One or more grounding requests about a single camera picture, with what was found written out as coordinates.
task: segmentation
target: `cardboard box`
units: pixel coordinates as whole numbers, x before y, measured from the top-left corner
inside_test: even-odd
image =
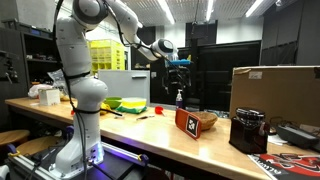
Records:
[[[60,90],[59,89],[39,89],[40,105],[51,106],[60,104]]]
[[[233,70],[230,118],[237,107],[266,113],[266,121],[281,117],[320,126],[320,67],[244,67]]]

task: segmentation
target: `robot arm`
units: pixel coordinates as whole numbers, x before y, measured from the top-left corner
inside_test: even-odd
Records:
[[[106,19],[114,27],[118,27],[120,38],[137,48],[150,61],[166,57],[169,60],[178,59],[178,49],[166,39],[158,39],[151,45],[146,45],[137,36],[138,17],[120,0],[75,0],[73,1],[73,17],[87,30],[94,29]]]

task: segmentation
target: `bottle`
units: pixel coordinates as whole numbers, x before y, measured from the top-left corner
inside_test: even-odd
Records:
[[[178,94],[176,98],[176,109],[182,108],[182,96],[181,96],[181,89],[178,89]]]

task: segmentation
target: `shelf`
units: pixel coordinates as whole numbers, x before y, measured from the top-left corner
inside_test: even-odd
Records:
[[[61,63],[58,61],[51,61],[51,60],[41,60],[41,59],[27,59],[28,62],[40,62],[40,63]]]

